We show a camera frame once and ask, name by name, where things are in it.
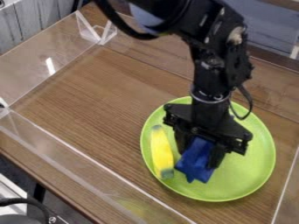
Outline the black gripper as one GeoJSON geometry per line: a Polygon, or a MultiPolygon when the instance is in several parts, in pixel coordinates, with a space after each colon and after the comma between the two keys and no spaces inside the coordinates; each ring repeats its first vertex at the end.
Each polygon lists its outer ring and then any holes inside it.
{"type": "Polygon", "coordinates": [[[190,102],[168,102],[162,106],[162,123],[172,127],[177,151],[182,154],[195,137],[213,143],[209,153],[209,168],[216,169],[227,153],[244,155],[253,135],[236,122],[244,116],[236,115],[231,107],[231,93],[220,98],[192,95],[190,102]]]}

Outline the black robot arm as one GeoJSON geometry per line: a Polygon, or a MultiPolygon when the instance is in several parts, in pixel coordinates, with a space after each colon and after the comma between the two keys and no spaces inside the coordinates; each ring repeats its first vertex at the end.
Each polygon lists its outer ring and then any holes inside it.
{"type": "Polygon", "coordinates": [[[247,24],[223,0],[126,0],[142,31],[136,31],[118,16],[108,0],[93,0],[116,28],[134,39],[152,40],[165,35],[180,37],[190,50],[193,78],[190,103],[166,103],[162,122],[174,131],[178,152],[185,153],[199,137],[211,141],[208,168],[217,168],[224,156],[247,152],[253,135],[237,124],[231,94],[251,95],[244,82],[252,78],[248,58],[247,24]]]}

